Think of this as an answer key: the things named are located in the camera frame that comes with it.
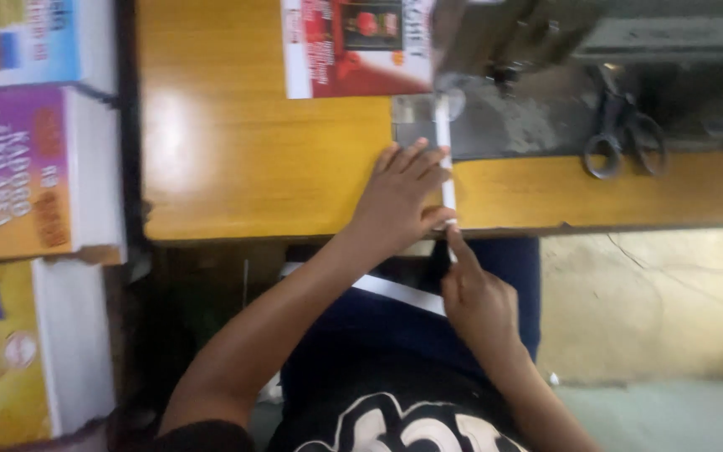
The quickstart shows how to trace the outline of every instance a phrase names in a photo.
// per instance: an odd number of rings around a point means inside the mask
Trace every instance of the dark blue pants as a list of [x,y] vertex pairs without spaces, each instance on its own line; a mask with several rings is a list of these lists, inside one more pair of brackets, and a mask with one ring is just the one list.
[[[484,270],[509,283],[518,293],[520,340],[532,360],[540,344],[540,242],[536,237],[471,240]],[[447,244],[437,242],[418,287],[439,294],[447,271]],[[477,380],[486,380],[481,366],[459,339],[447,318],[375,293],[351,288],[314,325],[281,371],[287,402],[308,392],[315,375],[357,353],[416,354]]]

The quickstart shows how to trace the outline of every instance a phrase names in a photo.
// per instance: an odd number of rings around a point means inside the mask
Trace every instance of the white pencil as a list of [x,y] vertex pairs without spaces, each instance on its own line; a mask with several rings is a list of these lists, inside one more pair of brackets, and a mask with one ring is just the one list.
[[[448,95],[439,94],[435,98],[434,105],[434,124],[437,133],[437,146],[451,147],[451,118],[448,107]],[[451,154],[449,153],[439,165],[447,170],[452,170]],[[443,182],[443,205],[447,208],[456,210],[456,190],[454,189],[454,179],[450,178]],[[447,221],[448,224],[456,223],[456,219]],[[451,262],[456,263],[456,254],[451,248],[448,248],[448,256]]]

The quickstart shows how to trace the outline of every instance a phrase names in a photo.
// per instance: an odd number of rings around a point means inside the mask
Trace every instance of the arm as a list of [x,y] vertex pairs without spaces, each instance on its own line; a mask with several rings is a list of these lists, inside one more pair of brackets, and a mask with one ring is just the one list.
[[197,354],[169,399],[159,434],[209,419],[246,428],[259,390],[320,314],[359,277],[456,214],[423,209],[426,195],[450,177],[437,165],[447,149],[420,154],[425,146],[421,140],[384,149],[353,220]]
[[457,227],[448,229],[448,243],[459,259],[443,279],[448,319],[504,396],[520,432],[543,452],[601,450],[554,395],[520,342],[515,289],[481,269]]

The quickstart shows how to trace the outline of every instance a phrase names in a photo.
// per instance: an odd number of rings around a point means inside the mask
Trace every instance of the black shirt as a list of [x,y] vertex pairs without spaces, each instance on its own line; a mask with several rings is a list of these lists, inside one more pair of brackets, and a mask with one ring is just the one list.
[[[414,356],[390,355],[315,378],[308,403],[287,406],[270,452],[507,452],[524,450],[492,385]],[[146,450],[250,452],[239,426],[203,421]]]

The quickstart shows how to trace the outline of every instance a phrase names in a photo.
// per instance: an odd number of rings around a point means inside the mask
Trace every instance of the yellow desk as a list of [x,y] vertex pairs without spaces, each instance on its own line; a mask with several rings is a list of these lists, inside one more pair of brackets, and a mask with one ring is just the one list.
[[[139,0],[145,231],[155,241],[316,236],[350,218],[391,139],[388,98],[288,100],[278,0]],[[466,229],[723,225],[723,153],[661,179],[577,158],[455,165]]]

